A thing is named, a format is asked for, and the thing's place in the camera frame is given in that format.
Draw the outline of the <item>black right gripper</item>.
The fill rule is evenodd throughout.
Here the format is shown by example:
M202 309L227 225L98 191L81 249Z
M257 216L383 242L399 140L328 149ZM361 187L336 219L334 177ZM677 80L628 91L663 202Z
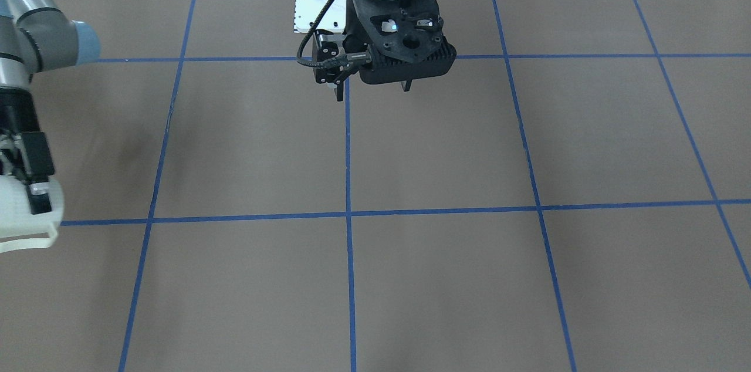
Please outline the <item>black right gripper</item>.
M41 131L34 100L26 89L1 91L2 175L24 183L32 215L53 211L49 177L55 166L46 135Z

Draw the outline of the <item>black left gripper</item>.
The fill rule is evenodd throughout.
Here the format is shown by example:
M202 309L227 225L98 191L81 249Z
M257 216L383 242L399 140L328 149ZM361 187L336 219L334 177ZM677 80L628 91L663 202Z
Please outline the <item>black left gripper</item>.
M312 61L324 62L343 54L345 33L335 33L328 30L315 30L312 35ZM318 84L335 84L337 102L345 99L345 84L347 72L342 66L315 68L314 80ZM411 81L401 81L404 92L411 90Z

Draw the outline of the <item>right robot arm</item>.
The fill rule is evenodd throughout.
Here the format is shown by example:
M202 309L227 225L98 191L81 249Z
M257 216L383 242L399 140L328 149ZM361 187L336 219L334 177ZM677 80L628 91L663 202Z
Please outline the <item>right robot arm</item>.
M35 73L92 63L101 41L91 25L70 20L54 0L1 0L2 176L21 185L32 215L53 211L55 174L30 91Z

